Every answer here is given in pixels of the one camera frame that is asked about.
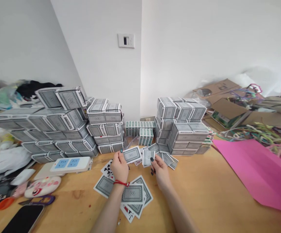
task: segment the blue outlet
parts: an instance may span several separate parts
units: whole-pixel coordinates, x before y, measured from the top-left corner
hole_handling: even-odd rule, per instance
[[[60,160],[59,163],[55,166],[55,169],[66,167],[68,161],[69,159]]]
[[[80,159],[71,159],[67,167],[76,167]]]

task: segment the pink cardstock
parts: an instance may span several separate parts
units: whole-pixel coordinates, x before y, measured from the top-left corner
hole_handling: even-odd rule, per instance
[[[254,139],[213,142],[253,198],[281,210],[281,159]]]

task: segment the smartphone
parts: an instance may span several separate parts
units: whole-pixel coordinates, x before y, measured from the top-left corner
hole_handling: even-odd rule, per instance
[[[44,205],[25,205],[14,215],[2,233],[32,232],[44,212]]]

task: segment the power strip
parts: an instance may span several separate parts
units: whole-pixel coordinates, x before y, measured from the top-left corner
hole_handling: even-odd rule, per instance
[[[89,169],[91,163],[90,157],[61,158],[55,161],[50,172],[85,172]]]

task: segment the wooden table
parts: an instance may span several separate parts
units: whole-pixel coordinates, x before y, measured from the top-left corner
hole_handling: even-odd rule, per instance
[[[106,198],[93,190],[101,168],[113,154],[93,159],[91,171],[67,174],[53,193],[57,199],[46,207],[34,232],[89,232]],[[204,155],[177,156],[175,171],[169,168],[171,180],[184,205],[201,232],[279,232],[281,211],[257,203],[233,172],[223,156],[211,148]],[[141,218],[130,224],[120,211],[116,232],[175,232],[167,203],[150,168],[130,164],[128,180],[142,175],[153,195]],[[0,211],[0,232],[20,209],[13,203]]]

